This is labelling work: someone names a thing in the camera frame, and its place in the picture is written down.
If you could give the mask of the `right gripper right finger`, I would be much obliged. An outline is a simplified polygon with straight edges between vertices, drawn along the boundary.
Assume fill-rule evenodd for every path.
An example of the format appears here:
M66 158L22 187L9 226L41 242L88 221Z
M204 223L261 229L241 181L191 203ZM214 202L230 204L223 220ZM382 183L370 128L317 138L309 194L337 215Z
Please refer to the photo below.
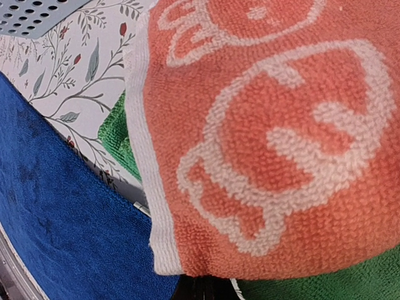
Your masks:
M230 279L205 277L205 300L240 300Z

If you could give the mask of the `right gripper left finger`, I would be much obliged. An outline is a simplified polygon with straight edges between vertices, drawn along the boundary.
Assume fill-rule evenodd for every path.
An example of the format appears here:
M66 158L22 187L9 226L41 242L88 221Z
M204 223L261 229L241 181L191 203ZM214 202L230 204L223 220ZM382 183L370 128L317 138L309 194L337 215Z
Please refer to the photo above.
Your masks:
M181 275L172 300L203 300L206 283L203 277Z

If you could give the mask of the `blue towel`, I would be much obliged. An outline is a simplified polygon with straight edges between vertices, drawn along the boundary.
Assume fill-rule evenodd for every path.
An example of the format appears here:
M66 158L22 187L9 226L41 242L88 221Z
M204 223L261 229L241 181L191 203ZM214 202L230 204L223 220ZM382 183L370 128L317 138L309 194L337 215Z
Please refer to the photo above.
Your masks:
M170 299L151 220L100 180L1 78L1 224L50 299Z

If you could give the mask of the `orange patterned towel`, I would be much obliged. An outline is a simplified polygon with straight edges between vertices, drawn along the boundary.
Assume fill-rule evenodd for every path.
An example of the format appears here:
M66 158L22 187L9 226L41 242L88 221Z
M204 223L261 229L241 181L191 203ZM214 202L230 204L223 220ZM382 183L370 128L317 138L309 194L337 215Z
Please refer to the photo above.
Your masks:
M301 278L399 244L398 1L156 1L123 59L156 273Z

